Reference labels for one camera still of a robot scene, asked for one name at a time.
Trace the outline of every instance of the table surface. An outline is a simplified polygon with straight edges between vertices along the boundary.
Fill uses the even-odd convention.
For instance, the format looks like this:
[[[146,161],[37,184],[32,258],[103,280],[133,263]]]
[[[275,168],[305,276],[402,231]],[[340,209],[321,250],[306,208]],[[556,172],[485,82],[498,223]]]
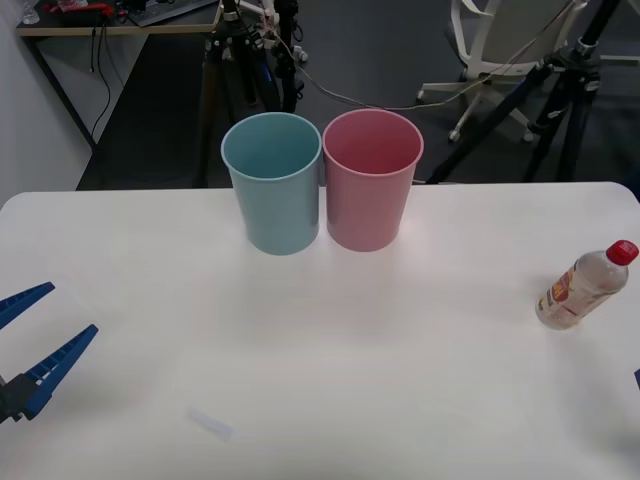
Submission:
[[[572,331],[534,313],[619,238],[640,207],[611,183],[413,187],[386,249],[322,228],[288,257],[247,242],[231,190],[20,195],[0,298],[58,288],[0,332],[3,376],[100,332],[38,418],[0,425],[2,476],[637,479],[640,270]]]
[[[20,23],[16,32],[21,37],[76,37],[90,36],[93,27],[69,27],[60,23],[59,14],[49,13],[44,10],[45,0],[40,1],[35,9],[40,15],[40,21],[33,25]],[[108,27],[109,35],[152,35],[152,34],[187,34],[209,33],[216,16],[218,4],[214,3],[199,8],[184,15],[170,18],[160,23],[146,27],[136,27],[130,21],[125,24],[118,22]]]

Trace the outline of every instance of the bottle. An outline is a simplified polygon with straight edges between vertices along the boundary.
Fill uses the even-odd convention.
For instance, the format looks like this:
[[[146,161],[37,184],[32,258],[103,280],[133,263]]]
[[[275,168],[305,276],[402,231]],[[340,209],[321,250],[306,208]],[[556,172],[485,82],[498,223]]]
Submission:
[[[38,12],[36,12],[31,4],[26,1],[22,6],[22,23],[25,25],[33,25],[34,23],[38,23],[40,21],[40,16]]]
[[[565,330],[627,284],[629,265],[638,247],[618,240],[606,251],[585,253],[538,300],[536,313],[542,323]]]

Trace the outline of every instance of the red object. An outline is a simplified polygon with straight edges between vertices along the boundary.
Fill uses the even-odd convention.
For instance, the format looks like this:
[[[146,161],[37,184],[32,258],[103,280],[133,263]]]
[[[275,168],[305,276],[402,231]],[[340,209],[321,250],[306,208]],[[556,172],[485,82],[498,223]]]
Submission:
[[[398,234],[424,142],[406,118],[384,110],[340,115],[324,131],[327,229],[349,250],[371,252]]]
[[[49,4],[46,4],[44,8],[45,10],[51,13],[54,13],[60,10],[60,5],[51,6]],[[62,13],[74,13],[74,12],[100,12],[106,17],[111,17],[114,13],[114,10],[111,5],[107,5],[106,3],[92,3],[91,5],[87,5],[85,7],[70,8],[69,10]]]
[[[629,265],[638,256],[638,247],[628,240],[618,240],[607,249],[607,258],[622,267]]]

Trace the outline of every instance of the plastic cup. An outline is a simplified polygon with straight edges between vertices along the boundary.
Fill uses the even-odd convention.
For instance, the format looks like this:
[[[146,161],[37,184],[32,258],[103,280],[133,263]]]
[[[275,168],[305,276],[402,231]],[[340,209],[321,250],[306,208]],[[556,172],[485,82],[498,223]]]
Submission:
[[[311,122],[289,113],[249,117],[222,140],[249,240],[263,252],[289,255],[316,238],[321,143]]]
[[[355,110],[324,131],[327,229],[349,250],[371,252],[398,234],[424,142],[416,126],[385,110]]]

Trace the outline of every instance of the cup rim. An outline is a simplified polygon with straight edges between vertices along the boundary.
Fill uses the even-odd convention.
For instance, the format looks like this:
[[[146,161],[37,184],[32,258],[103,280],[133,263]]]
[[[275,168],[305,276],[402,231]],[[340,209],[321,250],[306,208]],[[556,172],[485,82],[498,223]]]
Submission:
[[[245,122],[251,121],[255,117],[266,117],[266,116],[273,116],[273,115],[285,116],[285,117],[294,117],[294,118],[296,118],[298,120],[302,120],[304,123],[306,123],[307,125],[309,125],[311,127],[311,129],[315,132],[316,137],[318,138],[318,150],[313,155],[313,158],[311,159],[311,161],[309,161],[309,163],[307,165],[305,165],[304,167],[302,167],[300,170],[297,170],[297,171],[295,171],[293,173],[290,173],[289,175],[285,175],[283,177],[272,177],[272,178],[260,178],[260,177],[254,177],[254,176],[251,176],[251,175],[247,175],[246,173],[242,173],[240,170],[235,168],[233,165],[230,165],[229,162],[227,161],[226,155],[224,153],[224,147],[225,147],[225,144],[227,143],[227,139],[229,138],[229,135],[236,128],[238,128],[240,125],[242,125]],[[295,115],[293,113],[287,113],[287,112],[264,112],[264,113],[258,113],[256,115],[251,115],[250,117],[247,117],[244,120],[239,121],[233,127],[231,127],[229,129],[229,131],[225,134],[224,138],[222,139],[222,143],[220,144],[220,156],[222,157],[222,161],[224,162],[224,164],[227,166],[227,168],[229,170],[233,171],[234,173],[237,173],[238,175],[242,176],[243,178],[246,178],[246,179],[249,179],[249,180],[255,180],[257,182],[279,182],[279,181],[286,180],[286,179],[291,178],[291,177],[295,177],[296,175],[299,175],[302,172],[305,172],[309,168],[313,167],[313,165],[316,163],[316,161],[320,157],[320,152],[322,152],[322,148],[323,148],[323,143],[322,143],[322,137],[320,136],[320,132],[318,131],[316,126],[313,123],[311,123],[309,120],[307,120],[306,118],[303,118],[300,115]]]
[[[388,173],[365,173],[365,172],[359,172],[357,170],[353,170],[351,168],[345,167],[340,162],[338,162],[335,158],[333,158],[331,156],[331,154],[329,153],[329,150],[326,148],[327,132],[333,126],[334,123],[336,123],[338,120],[340,120],[343,117],[348,117],[350,115],[356,115],[356,114],[361,113],[361,112],[372,112],[372,111],[373,112],[383,113],[385,115],[392,115],[394,117],[397,117],[397,118],[401,119],[403,122],[407,123],[413,129],[413,131],[418,135],[418,138],[420,139],[420,149],[418,151],[418,154],[416,155],[415,160],[413,160],[406,167],[401,168],[400,170],[395,170],[393,172],[388,172]],[[322,132],[322,150],[324,151],[324,154],[329,158],[329,160],[331,160],[331,162],[334,165],[338,166],[339,168],[341,168],[345,172],[353,173],[355,175],[361,175],[363,177],[384,178],[384,177],[392,177],[394,175],[398,175],[399,173],[405,172],[405,171],[409,170],[410,168],[415,167],[415,165],[418,163],[418,161],[422,158],[422,154],[424,153],[424,138],[422,138],[422,133],[420,133],[420,130],[418,130],[418,127],[416,127],[413,124],[412,121],[410,121],[409,119],[403,117],[402,115],[399,115],[399,114],[394,113],[394,112],[390,112],[388,110],[383,110],[381,108],[358,108],[357,110],[351,110],[350,112],[343,113],[342,115],[337,116],[336,118],[331,120],[331,122],[329,122],[329,125],[327,125],[327,127],[324,129],[324,132]]]

